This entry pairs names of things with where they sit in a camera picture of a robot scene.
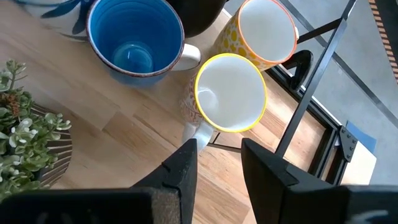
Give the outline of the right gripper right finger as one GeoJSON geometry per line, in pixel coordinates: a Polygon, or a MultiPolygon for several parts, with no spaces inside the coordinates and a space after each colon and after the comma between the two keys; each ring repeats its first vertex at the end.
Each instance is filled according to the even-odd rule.
{"type": "Polygon", "coordinates": [[[335,186],[249,138],[241,160],[258,223],[397,223],[394,185],[335,186]]]}

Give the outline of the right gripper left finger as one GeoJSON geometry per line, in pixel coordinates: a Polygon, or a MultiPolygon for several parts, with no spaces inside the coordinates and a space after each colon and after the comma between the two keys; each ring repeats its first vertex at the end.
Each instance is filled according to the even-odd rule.
{"type": "Polygon", "coordinates": [[[189,139],[130,188],[35,190],[1,202],[1,223],[190,223],[197,141],[189,139]]]}

